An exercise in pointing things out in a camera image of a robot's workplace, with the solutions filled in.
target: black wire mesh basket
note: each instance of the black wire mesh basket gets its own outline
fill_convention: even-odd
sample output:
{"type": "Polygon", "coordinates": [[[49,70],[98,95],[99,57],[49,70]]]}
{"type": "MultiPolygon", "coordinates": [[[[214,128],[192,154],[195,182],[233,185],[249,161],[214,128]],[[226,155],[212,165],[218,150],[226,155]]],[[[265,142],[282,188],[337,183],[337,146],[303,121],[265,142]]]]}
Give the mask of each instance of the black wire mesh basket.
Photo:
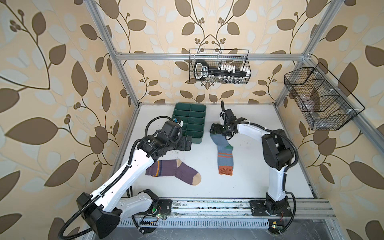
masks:
{"type": "Polygon", "coordinates": [[[198,49],[189,50],[189,79],[201,83],[247,84],[251,77],[249,50],[198,49]]]}
{"type": "Polygon", "coordinates": [[[312,130],[339,130],[365,109],[321,63],[314,68],[299,68],[285,74],[284,84],[312,130]],[[326,79],[326,73],[332,75],[337,86],[326,79]]]}

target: green tray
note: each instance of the green tray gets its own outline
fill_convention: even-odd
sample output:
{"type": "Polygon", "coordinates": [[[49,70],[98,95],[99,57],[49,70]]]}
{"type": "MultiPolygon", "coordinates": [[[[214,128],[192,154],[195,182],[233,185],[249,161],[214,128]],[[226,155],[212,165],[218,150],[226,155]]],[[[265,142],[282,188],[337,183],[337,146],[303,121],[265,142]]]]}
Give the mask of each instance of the green tray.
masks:
{"type": "Polygon", "coordinates": [[[192,143],[201,143],[204,134],[205,112],[207,106],[193,103],[176,103],[172,118],[183,121],[183,136],[191,136],[192,143]]]}

